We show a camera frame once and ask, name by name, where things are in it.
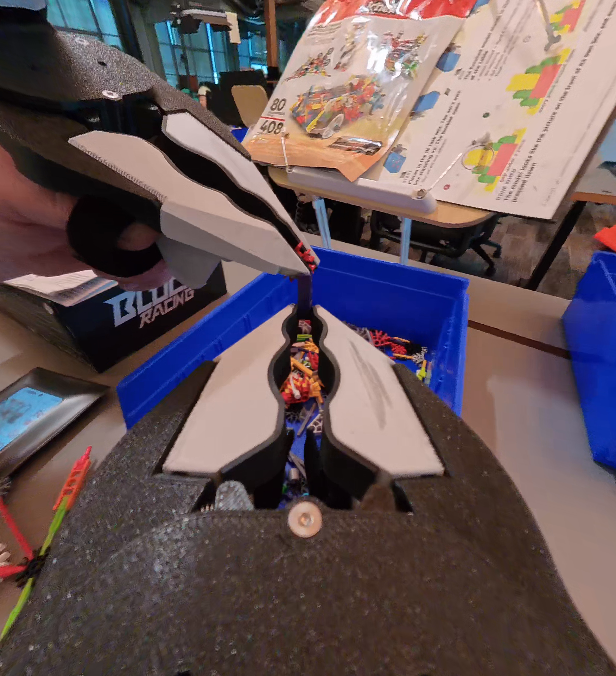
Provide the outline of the pile of colourful toy pieces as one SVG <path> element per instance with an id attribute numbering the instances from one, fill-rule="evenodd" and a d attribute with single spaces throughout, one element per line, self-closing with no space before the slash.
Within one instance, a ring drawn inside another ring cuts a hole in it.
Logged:
<path id="1" fill-rule="evenodd" d="M 412 352 L 408 340 L 391 336 L 384 331 L 345 324 L 390 357 L 395 366 L 407 362 L 411 368 L 402 366 L 402 370 L 411 376 L 413 383 L 421 383 L 417 375 L 425 375 L 424 367 L 427 365 L 423 351 L 421 353 Z M 320 371 L 324 370 L 324 368 L 320 368 L 319 364 L 318 342 L 320 332 L 320 324 L 316 323 L 315 318 L 299 322 L 297 340 L 291 348 L 290 370 L 287 377 L 294 372 L 320 378 Z M 304 438 L 303 452 L 299 455 L 290 453 L 290 465 L 302 475 L 300 483 L 305 496 L 310 496 L 331 509 L 350 510 L 362 499 L 357 500 L 351 497 L 346 491 L 331 482 L 325 476 L 320 461 L 323 410 L 328 398 L 328 388 L 322 380 L 321 382 L 323 384 L 323 404 L 308 400 L 286 407 L 286 423 L 287 427 L 294 431 L 294 440 L 297 442 L 300 437 Z M 367 493 L 370 494 L 371 499 L 375 499 L 376 494 L 382 493 L 381 500 L 385 510 L 411 511 L 411 508 L 405 505 L 404 495 L 399 493 L 400 489 L 397 487 L 397 482 L 390 486 L 375 484 L 369 488 Z"/>

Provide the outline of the white paper leaflet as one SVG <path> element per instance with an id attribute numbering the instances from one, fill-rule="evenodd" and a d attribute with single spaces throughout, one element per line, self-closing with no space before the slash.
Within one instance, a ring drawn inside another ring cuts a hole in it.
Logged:
<path id="1" fill-rule="evenodd" d="M 118 285 L 93 270 L 59 276 L 25 275 L 4 284 L 65 307 L 74 306 Z"/>

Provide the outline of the person's left hand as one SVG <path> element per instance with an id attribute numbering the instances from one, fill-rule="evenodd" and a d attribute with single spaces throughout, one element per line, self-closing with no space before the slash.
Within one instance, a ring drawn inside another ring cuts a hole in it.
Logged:
<path id="1" fill-rule="evenodd" d="M 76 258 L 65 232 L 76 202 L 26 179 L 0 146 L 0 283 L 92 268 Z"/>

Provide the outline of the black cardboard box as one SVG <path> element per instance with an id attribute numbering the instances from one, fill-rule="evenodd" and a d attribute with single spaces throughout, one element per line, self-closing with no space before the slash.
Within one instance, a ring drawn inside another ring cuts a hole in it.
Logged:
<path id="1" fill-rule="evenodd" d="M 219 264 L 199 289 L 175 279 L 143 292 L 114 286 L 68 307 L 0 284 L 0 312 L 103 373 L 227 292 L 223 266 Z"/>

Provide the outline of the blue plastic bin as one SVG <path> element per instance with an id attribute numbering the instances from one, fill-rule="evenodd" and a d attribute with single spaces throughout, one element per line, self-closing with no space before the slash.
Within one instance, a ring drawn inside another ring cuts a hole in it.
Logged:
<path id="1" fill-rule="evenodd" d="M 616 253 L 593 255 L 563 330 L 592 457 L 616 469 Z"/>
<path id="2" fill-rule="evenodd" d="M 427 347 L 430 388 L 444 402 L 439 411 L 461 413 L 468 294 L 467 281 L 338 251 L 322 250 L 313 298 L 336 317 L 366 328 L 400 333 Z M 296 299 L 296 285 L 261 275 L 223 302 L 118 385 L 127 434 L 107 457 L 96 488 L 115 506 L 144 510 L 148 520 L 170 510 L 213 502 L 216 483 L 236 480 L 252 494 L 279 494 L 281 459 L 288 460 L 289 432 L 280 404 L 279 433 L 267 449 L 222 478 L 162 471 L 173 440 L 211 376 L 214 359 Z"/>

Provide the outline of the star toy rod model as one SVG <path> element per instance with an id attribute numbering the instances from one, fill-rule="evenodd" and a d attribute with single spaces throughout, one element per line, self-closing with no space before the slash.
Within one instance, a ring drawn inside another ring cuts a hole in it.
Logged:
<path id="1" fill-rule="evenodd" d="M 39 547 L 32 547 L 30 545 L 10 513 L 8 505 L 5 502 L 5 496 L 11 488 L 11 480 L 8 477 L 0 477 L 0 517 L 24 555 L 21 562 L 13 563 L 11 562 L 11 555 L 7 546 L 0 543 L 0 582 L 11 579 L 16 587 L 21 590 L 16 604 L 2 627 L 0 644 L 10 633 L 19 615 L 25 609 L 27 601 L 32 596 L 36 581 L 49 557 L 55 536 L 61 529 L 67 514 L 73 508 L 85 484 L 87 474 L 93 463 L 90 459 L 90 462 L 83 464 L 80 460 L 81 457 L 72 466 L 59 492 L 58 498 L 52 507 L 53 516 L 49 529 Z"/>

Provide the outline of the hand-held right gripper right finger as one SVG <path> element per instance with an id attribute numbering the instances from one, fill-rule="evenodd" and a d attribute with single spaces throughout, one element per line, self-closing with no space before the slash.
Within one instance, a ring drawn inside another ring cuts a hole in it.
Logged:
<path id="1" fill-rule="evenodd" d="M 322 306 L 313 314 L 328 388 L 320 442 L 325 476 L 357 500 L 375 484 L 443 476 L 393 360 Z"/>

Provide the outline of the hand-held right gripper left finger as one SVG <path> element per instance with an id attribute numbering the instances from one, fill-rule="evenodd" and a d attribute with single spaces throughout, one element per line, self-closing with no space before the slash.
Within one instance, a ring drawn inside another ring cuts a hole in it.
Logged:
<path id="1" fill-rule="evenodd" d="M 279 388 L 289 371 L 296 305 L 287 304 L 215 359 L 161 466 L 214 489 L 240 482 L 255 506 L 282 499 L 289 442 Z"/>

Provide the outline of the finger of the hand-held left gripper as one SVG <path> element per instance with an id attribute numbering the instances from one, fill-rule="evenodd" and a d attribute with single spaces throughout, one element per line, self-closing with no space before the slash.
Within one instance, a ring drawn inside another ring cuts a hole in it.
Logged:
<path id="1" fill-rule="evenodd" d="M 221 191 L 245 212 L 277 225 L 291 244 L 303 241 L 310 247 L 268 180 L 234 138 L 222 139 L 189 112 L 164 116 L 162 135 L 163 151 L 188 178 Z"/>
<path id="2" fill-rule="evenodd" d="M 245 212 L 232 198 L 188 178 L 147 140 L 105 131 L 69 144 L 160 201 L 164 237 L 269 274 L 310 275 L 279 227 Z"/>

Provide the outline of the printed instruction sheet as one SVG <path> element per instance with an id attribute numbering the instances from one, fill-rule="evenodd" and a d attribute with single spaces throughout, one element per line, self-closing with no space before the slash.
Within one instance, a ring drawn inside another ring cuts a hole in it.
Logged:
<path id="1" fill-rule="evenodd" d="M 616 1 L 478 1 L 379 181 L 551 218 L 616 109 Z"/>

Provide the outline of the black framed tablet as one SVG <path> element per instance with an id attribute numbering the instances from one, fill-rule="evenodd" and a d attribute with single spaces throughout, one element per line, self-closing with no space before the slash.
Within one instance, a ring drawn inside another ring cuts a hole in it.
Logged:
<path id="1" fill-rule="evenodd" d="M 0 478 L 64 432 L 109 391 L 103 384 L 34 368 L 0 392 Z"/>

